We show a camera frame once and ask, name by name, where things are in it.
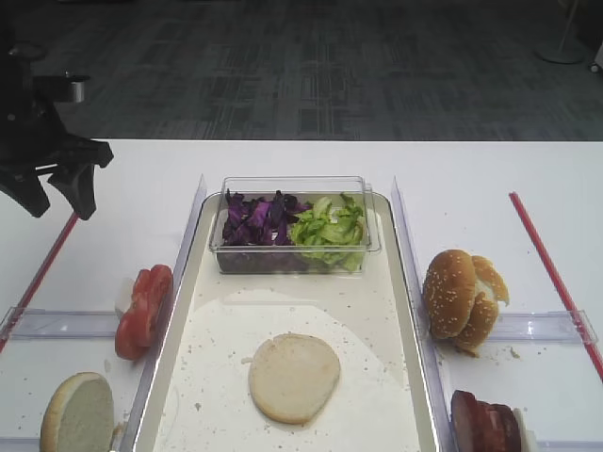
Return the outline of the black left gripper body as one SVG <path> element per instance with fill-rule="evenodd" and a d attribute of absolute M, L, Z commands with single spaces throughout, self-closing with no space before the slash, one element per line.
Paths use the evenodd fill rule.
<path fill-rule="evenodd" d="M 1 187 L 39 183 L 39 166 L 52 165 L 52 154 L 67 132 L 55 103 L 84 101 L 87 75 L 65 72 L 35 75 L 31 65 L 44 59 L 46 49 L 19 40 L 14 29 L 1 29 Z"/>

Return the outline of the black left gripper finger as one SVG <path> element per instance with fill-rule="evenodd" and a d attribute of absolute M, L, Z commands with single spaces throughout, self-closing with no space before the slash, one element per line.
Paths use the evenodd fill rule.
<path fill-rule="evenodd" d="M 31 216 L 40 218 L 50 207 L 36 174 L 1 172 L 1 191 L 19 203 Z"/>
<path fill-rule="evenodd" d="M 57 165 L 48 183 L 65 197 L 79 218 L 88 220 L 96 211 L 95 167 L 105 168 L 113 157 L 106 141 L 66 137 L 59 145 Z"/>

